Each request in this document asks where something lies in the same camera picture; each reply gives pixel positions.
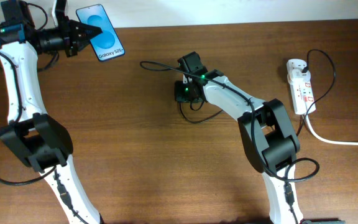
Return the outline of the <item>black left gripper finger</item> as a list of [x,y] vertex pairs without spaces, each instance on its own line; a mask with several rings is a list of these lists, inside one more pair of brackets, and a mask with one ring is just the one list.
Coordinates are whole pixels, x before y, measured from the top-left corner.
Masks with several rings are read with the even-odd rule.
[[81,52],[83,49],[85,49],[90,44],[90,41],[84,40],[84,41],[73,41],[72,42],[72,49],[71,52],[73,54],[77,54],[78,52]]
[[91,26],[78,21],[70,20],[70,40],[76,41],[90,41],[94,37],[102,34],[103,31],[100,27]]

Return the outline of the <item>blue Samsung Galaxy smartphone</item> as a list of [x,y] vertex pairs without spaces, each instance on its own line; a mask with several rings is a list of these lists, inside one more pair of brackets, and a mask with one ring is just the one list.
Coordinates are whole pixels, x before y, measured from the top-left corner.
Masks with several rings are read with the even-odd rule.
[[99,27],[102,33],[90,40],[91,46],[100,62],[122,57],[126,51],[101,4],[82,7],[76,10],[80,22]]

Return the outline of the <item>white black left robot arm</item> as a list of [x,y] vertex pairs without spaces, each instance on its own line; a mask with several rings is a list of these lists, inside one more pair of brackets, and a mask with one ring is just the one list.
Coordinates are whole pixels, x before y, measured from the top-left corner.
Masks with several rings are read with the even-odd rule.
[[0,61],[9,97],[8,125],[0,129],[0,140],[26,167],[39,177],[22,182],[0,178],[12,186],[45,180],[51,187],[70,223],[103,223],[76,174],[73,143],[67,129],[48,115],[43,103],[37,67],[40,54],[58,58],[76,56],[101,33],[99,27],[68,18],[67,2],[52,7],[54,28],[36,28],[29,3],[1,2]]

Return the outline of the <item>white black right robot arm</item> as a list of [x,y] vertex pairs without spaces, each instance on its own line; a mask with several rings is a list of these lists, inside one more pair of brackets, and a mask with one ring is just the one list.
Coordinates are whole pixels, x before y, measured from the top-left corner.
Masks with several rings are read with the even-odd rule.
[[295,189],[300,142],[283,103],[250,96],[223,72],[208,70],[196,52],[182,56],[178,64],[184,78],[175,85],[176,101],[210,103],[236,120],[245,155],[264,179],[271,222],[301,222]]

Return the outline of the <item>white power strip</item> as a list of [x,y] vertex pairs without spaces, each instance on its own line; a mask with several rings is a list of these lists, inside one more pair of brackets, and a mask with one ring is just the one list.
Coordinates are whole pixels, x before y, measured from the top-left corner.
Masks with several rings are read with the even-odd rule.
[[309,107],[311,107],[309,113],[314,112],[316,106],[312,105],[314,103],[314,96],[311,82],[298,82],[289,85],[295,114],[304,115]]

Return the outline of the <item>white USB wall charger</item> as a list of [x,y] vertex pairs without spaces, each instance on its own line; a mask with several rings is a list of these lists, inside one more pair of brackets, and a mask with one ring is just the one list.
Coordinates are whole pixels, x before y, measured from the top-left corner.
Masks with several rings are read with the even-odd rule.
[[287,80],[289,84],[293,85],[298,82],[308,82],[311,80],[311,73],[309,71],[303,72],[306,67],[306,62],[302,59],[290,59],[287,64]]

